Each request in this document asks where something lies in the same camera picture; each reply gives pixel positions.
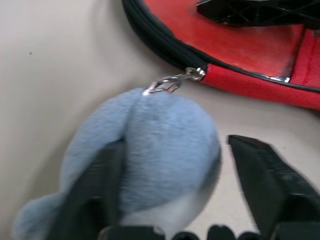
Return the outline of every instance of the black plastic piece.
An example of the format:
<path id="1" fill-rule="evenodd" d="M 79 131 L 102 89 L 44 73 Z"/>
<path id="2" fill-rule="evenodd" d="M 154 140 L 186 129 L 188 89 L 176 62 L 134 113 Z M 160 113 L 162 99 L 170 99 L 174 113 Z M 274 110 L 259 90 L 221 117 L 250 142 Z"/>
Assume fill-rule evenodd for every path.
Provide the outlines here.
<path id="1" fill-rule="evenodd" d="M 228 142 L 245 199 L 263 237 L 271 239 L 282 223 L 303 223 L 297 232 L 320 223 L 320 196 L 268 144 L 238 135 L 229 136 Z"/>
<path id="2" fill-rule="evenodd" d="M 158 231 L 158 228 L 151 226 L 111 226 L 101 232 L 98 240 L 165 240 L 165 235 Z M 192 232 L 184 231 L 177 233 L 172 240 L 199 240 L 199 238 Z M 227 226 L 214 225 L 208 231 L 207 240 L 237 240 L 237 238 Z M 246 232 L 238 240 L 264 239 L 256 233 Z"/>
<path id="3" fill-rule="evenodd" d="M 118 224 L 124 156 L 121 143 L 96 156 L 73 185 L 46 240 L 96 240 L 103 228 Z"/>
<path id="4" fill-rule="evenodd" d="M 166 240 L 165 235 L 153 226 L 110 226 L 98 240 Z"/>
<path id="5" fill-rule="evenodd" d="M 197 11 L 235 27 L 305 24 L 320 29 L 320 0 L 202 0 Z"/>

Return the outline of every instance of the stuffed animal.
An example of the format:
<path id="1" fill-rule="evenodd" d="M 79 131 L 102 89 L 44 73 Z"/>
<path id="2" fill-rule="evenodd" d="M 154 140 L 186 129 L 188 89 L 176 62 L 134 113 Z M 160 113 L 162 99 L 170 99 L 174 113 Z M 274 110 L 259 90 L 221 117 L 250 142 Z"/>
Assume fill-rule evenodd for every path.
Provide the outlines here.
<path id="1" fill-rule="evenodd" d="M 77 179 L 101 149 L 119 141 L 126 152 L 120 224 L 159 226 L 170 237 L 199 214 L 219 172 L 217 129 L 194 101 L 166 91 L 143 92 L 137 88 L 106 101 L 83 123 L 66 150 L 59 192 L 18 212 L 14 239 L 45 240 Z"/>

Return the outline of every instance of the red bag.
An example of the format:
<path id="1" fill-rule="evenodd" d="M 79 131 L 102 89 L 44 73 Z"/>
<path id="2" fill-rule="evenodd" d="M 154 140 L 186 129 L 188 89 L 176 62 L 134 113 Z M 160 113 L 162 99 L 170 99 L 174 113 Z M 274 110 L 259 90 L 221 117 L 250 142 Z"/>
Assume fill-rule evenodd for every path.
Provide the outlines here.
<path id="1" fill-rule="evenodd" d="M 236 28 L 197 13 L 197 0 L 122 0 L 137 35 L 160 57 L 205 72 L 235 94 L 320 110 L 320 39 L 303 25 Z"/>

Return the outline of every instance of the keychain clasp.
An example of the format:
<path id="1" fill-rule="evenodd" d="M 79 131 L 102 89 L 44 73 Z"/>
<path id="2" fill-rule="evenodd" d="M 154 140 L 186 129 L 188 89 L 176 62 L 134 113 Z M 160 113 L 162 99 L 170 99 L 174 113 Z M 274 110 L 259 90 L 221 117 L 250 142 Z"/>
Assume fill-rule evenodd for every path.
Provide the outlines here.
<path id="1" fill-rule="evenodd" d="M 149 87 L 147 87 L 142 95 L 148 96 L 153 93 L 163 92 L 166 91 L 168 93 L 173 93 L 175 90 L 181 87 L 182 80 L 184 79 L 192 79 L 194 81 L 200 81 L 205 76 L 206 72 L 203 71 L 201 68 L 195 69 L 192 67 L 188 67 L 185 69 L 185 73 L 174 75 L 174 76 L 167 76 L 161 79 L 160 81 L 154 81 L 151 83 Z M 169 87 L 165 88 L 163 85 L 171 84 Z"/>

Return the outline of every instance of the red mesh fabric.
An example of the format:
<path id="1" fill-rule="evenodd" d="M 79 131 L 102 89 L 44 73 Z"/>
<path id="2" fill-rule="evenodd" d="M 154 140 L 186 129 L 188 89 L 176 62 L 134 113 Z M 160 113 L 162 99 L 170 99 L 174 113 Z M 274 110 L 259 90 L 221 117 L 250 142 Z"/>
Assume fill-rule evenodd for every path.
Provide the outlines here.
<path id="1" fill-rule="evenodd" d="M 281 86 L 212 64 L 202 82 L 246 97 L 320 110 L 320 93 Z"/>
<path id="2" fill-rule="evenodd" d="M 320 88 L 320 38 L 311 30 L 305 32 L 290 82 Z"/>

